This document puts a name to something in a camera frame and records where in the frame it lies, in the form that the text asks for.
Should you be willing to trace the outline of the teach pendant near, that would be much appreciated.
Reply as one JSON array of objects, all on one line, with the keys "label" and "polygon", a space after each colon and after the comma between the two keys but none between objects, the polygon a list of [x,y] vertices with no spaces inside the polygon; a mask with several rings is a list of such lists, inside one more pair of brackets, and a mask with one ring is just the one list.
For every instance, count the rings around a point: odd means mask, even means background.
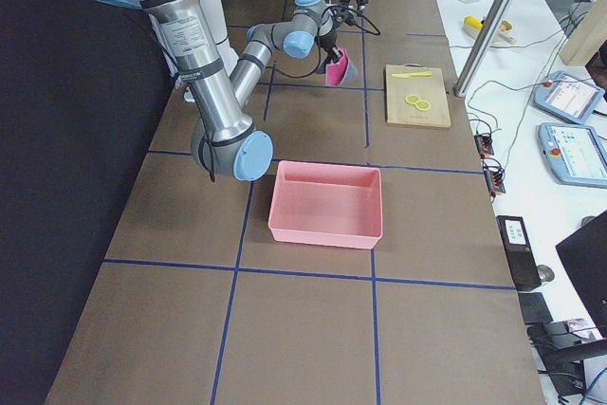
[{"label": "teach pendant near", "polygon": [[606,188],[606,151],[592,126],[543,122],[537,134],[548,168],[561,184]]}]

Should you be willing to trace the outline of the black power strip far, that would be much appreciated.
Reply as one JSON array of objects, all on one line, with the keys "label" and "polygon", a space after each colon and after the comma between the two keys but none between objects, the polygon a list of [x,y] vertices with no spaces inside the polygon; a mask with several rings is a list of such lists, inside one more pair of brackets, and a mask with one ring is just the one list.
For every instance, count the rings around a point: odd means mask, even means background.
[{"label": "black power strip far", "polygon": [[480,158],[494,156],[491,133],[476,134],[474,136],[474,142]]}]

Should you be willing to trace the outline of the black power strip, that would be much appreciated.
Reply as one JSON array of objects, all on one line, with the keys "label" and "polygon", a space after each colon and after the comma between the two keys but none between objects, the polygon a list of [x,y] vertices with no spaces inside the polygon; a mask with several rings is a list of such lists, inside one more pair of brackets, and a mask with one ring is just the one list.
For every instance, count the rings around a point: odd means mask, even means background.
[{"label": "black power strip", "polygon": [[474,142],[480,158],[494,156],[491,133],[476,134],[474,136]]},{"label": "black power strip", "polygon": [[484,164],[483,172],[490,196],[496,197],[506,193],[505,170],[500,164]]}]

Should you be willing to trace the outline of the lemon slice near board edge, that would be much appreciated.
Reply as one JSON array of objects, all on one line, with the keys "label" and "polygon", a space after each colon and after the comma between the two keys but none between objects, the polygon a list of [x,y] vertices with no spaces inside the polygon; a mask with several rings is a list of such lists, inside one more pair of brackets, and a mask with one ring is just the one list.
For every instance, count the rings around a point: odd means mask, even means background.
[{"label": "lemon slice near board edge", "polygon": [[419,97],[417,95],[415,95],[415,94],[408,95],[405,98],[405,102],[408,103],[408,104],[410,104],[410,105],[417,105],[417,103],[419,101],[420,101]]}]

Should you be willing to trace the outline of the grey and pink cloth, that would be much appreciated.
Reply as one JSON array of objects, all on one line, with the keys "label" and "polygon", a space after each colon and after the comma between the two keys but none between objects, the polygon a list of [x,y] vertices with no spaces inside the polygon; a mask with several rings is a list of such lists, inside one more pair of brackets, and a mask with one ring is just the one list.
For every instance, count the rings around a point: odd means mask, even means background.
[{"label": "grey and pink cloth", "polygon": [[358,70],[343,47],[333,48],[324,62],[325,84],[340,86],[358,77]]}]

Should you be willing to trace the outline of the teach pendant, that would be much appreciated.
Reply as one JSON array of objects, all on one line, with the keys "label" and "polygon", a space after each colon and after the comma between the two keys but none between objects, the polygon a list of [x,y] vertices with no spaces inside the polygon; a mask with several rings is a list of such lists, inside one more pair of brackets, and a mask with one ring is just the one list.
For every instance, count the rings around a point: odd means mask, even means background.
[{"label": "teach pendant", "polygon": [[606,188],[606,151],[592,126],[543,122],[537,134],[548,168],[561,184]]},{"label": "teach pendant", "polygon": [[534,91],[538,109],[568,123],[582,125],[603,99],[605,90],[563,70],[549,74]]}]

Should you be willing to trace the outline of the black box with label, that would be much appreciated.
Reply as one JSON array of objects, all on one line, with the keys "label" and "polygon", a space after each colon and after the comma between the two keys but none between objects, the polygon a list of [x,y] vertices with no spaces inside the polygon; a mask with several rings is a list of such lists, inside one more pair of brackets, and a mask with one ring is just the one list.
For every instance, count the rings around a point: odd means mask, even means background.
[{"label": "black box with label", "polygon": [[519,216],[498,215],[501,235],[512,281],[519,291],[532,291],[542,282],[529,243],[524,220]]}]

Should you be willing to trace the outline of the lemon slice beside knife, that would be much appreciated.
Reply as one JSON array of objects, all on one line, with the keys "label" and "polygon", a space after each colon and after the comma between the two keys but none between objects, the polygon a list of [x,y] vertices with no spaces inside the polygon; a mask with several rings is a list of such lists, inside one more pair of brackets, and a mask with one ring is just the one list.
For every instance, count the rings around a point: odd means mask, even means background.
[{"label": "lemon slice beside knife", "polygon": [[426,112],[429,111],[432,106],[428,101],[419,100],[414,104],[414,107],[419,111]]}]

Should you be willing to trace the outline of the yellow plastic knife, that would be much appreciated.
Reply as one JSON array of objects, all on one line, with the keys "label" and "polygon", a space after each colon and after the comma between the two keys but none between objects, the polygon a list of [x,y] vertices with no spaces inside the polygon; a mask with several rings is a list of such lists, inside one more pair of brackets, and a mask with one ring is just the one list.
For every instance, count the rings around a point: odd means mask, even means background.
[{"label": "yellow plastic knife", "polygon": [[432,76],[431,71],[418,71],[418,72],[404,72],[404,73],[391,73],[392,78],[397,79],[410,79],[410,78],[428,78]]}]

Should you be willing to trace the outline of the black monitor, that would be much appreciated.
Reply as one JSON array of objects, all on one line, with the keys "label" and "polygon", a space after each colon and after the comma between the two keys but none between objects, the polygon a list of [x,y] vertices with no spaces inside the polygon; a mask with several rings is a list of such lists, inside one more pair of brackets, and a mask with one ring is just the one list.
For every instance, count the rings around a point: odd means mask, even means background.
[{"label": "black monitor", "polygon": [[606,336],[606,213],[559,242],[556,251],[589,316]]}]

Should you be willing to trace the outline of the aluminium frame post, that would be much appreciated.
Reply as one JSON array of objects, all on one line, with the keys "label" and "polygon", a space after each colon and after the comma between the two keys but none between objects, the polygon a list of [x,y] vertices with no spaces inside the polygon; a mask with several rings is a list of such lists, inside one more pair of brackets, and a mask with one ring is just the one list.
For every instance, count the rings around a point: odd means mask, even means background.
[{"label": "aluminium frame post", "polygon": [[456,97],[463,98],[466,96],[472,79],[480,69],[482,61],[489,50],[492,39],[496,35],[499,26],[504,19],[504,15],[510,7],[512,1],[513,0],[493,0],[485,22],[479,32],[479,35],[475,39],[461,74],[453,88],[453,94]]}]

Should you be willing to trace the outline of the teach pendant far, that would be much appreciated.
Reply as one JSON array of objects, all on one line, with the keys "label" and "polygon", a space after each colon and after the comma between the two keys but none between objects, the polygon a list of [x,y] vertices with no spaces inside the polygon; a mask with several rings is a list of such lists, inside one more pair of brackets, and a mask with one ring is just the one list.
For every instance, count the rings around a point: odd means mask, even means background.
[{"label": "teach pendant far", "polygon": [[538,109],[568,123],[582,125],[603,99],[605,90],[563,70],[549,74],[534,91]]}]

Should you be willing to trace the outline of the black power strip near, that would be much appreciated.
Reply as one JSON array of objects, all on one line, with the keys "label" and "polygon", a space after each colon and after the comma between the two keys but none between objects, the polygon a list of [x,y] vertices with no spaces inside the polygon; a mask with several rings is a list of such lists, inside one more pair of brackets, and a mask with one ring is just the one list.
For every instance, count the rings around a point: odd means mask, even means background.
[{"label": "black power strip near", "polygon": [[496,197],[506,193],[505,170],[500,164],[484,164],[483,172],[490,196]]}]

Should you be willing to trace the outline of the pink plastic bin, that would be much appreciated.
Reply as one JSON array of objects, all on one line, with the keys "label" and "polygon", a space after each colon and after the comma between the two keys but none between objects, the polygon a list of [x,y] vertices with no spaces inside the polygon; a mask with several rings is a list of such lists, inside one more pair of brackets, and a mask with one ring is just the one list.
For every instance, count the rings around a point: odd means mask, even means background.
[{"label": "pink plastic bin", "polygon": [[380,169],[281,161],[268,227],[279,242],[374,248],[383,235]]}]

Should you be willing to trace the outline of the bamboo cutting board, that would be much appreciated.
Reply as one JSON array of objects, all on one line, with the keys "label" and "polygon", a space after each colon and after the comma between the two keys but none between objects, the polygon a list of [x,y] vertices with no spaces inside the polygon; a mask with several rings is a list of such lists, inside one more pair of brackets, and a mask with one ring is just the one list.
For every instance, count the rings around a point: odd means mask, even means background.
[{"label": "bamboo cutting board", "polygon": [[450,128],[451,115],[440,68],[387,64],[386,121],[394,125]]}]

